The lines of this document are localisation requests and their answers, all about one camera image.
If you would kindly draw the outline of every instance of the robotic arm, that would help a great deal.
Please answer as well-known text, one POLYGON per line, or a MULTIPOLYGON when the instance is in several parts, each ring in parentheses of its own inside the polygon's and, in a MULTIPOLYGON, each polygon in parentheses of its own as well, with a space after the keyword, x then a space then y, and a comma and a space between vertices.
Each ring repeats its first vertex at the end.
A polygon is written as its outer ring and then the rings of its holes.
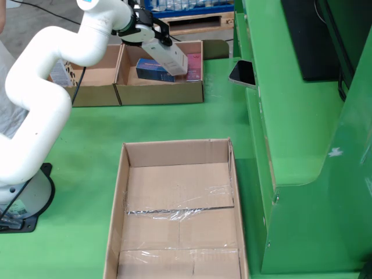
POLYGON ((40 176, 40 167, 69 118, 68 93, 46 81, 58 59, 92 66, 102 59, 109 36, 116 33, 125 43, 142 46, 171 75, 187 73, 187 56, 172 44, 168 26, 151 12, 121 0, 77 0, 77 4, 85 12, 78 33, 59 27, 41 30, 6 78, 9 99, 29 114, 12 139, 0 134, 0 223, 4 205, 26 182, 32 188, 33 179, 40 176), (160 32, 154 24, 160 25, 160 32))

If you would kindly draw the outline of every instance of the person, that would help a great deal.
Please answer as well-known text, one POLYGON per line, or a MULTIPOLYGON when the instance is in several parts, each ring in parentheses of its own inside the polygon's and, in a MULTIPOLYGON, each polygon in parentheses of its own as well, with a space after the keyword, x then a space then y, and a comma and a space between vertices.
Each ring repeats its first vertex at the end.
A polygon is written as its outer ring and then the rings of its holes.
MULTIPOLYGON (((0 33, 6 22, 6 0, 0 0, 0 33)), ((26 118, 28 111, 12 103, 5 92, 5 80, 15 62, 14 57, 0 41, 0 133, 13 138, 14 134, 26 118)))

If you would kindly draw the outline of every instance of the smartphone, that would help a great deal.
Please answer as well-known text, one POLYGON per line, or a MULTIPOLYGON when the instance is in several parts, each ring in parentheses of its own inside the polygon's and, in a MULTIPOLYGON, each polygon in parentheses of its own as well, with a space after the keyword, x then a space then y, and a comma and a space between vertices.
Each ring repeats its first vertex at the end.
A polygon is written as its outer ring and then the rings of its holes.
POLYGON ((232 83, 256 89, 255 73, 250 61, 239 60, 228 77, 232 83))

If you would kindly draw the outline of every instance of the empty cardboard box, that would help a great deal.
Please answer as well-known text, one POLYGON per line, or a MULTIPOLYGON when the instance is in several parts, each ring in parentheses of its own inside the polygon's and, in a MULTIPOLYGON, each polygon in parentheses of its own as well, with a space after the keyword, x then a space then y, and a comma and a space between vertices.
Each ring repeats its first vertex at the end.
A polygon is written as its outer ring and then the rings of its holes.
MULTIPOLYGON (((203 41, 177 42, 176 44, 186 55, 201 53, 203 56, 203 41)), ((123 47, 115 82, 122 104, 153 105, 203 102, 203 63, 201 65, 201 80, 187 82, 186 76, 176 76, 175 82, 171 83, 138 78, 135 67, 141 58, 152 59, 142 48, 126 45, 123 47)))
MULTIPOLYGON (((121 105, 114 86, 121 48, 122 45, 108 45, 102 60, 92 67, 87 67, 74 106, 121 105)), ((78 82, 83 72, 83 67, 73 63, 71 63, 71 67, 78 82)), ((65 87, 65 89, 72 98, 76 86, 65 87)))
POLYGON ((248 278, 229 139, 123 145, 103 277, 248 278))

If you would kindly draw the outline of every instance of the blue crate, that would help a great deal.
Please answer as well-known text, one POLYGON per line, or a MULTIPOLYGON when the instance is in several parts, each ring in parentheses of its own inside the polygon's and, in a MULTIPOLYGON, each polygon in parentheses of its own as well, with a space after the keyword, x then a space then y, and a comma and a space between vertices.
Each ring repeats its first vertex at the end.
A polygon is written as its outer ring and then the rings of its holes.
POLYGON ((159 19, 234 11, 226 0, 145 0, 145 8, 159 19))

